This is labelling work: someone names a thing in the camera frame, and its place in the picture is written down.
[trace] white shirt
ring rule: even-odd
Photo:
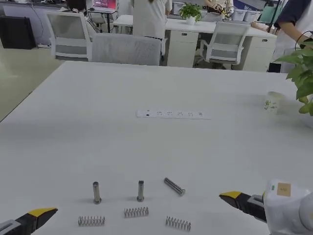
[[[311,1],[301,18],[296,22],[295,27],[301,33],[304,33],[307,30],[313,30],[313,1]],[[291,37],[280,30],[277,35],[276,47],[272,61],[275,61],[283,55],[290,54],[290,51],[293,51],[292,49],[294,49],[295,44],[296,42]]]
[[[222,6],[222,8],[226,8],[227,10],[234,7],[233,0],[209,0],[209,1],[212,3],[212,6],[219,4]]]
[[[172,0],[132,0],[133,35],[160,38],[165,36],[165,10],[172,10]]]

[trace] electrical outlet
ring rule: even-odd
[[[204,112],[185,112],[185,111],[163,111],[163,110],[145,110],[137,111],[137,118],[174,118],[174,119],[205,119],[211,117]]]

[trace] metal cylinder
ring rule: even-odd
[[[186,192],[185,189],[179,187],[177,184],[175,184],[173,181],[171,181],[169,178],[165,177],[164,182],[171,187],[175,192],[177,192],[180,196],[183,196]]]
[[[100,192],[99,192],[99,183],[93,182],[93,196],[94,196],[94,204],[99,204],[101,202]]]
[[[143,199],[145,199],[144,196],[143,196],[143,181],[140,180],[138,182],[138,197],[137,197],[137,201],[138,202],[142,202]]]

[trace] plastic cup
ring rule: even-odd
[[[286,97],[278,92],[268,92],[266,97],[264,109],[269,113],[278,114],[281,109],[282,100],[286,99]]]

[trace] monitor screen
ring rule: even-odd
[[[116,8],[116,0],[94,0],[93,7]]]

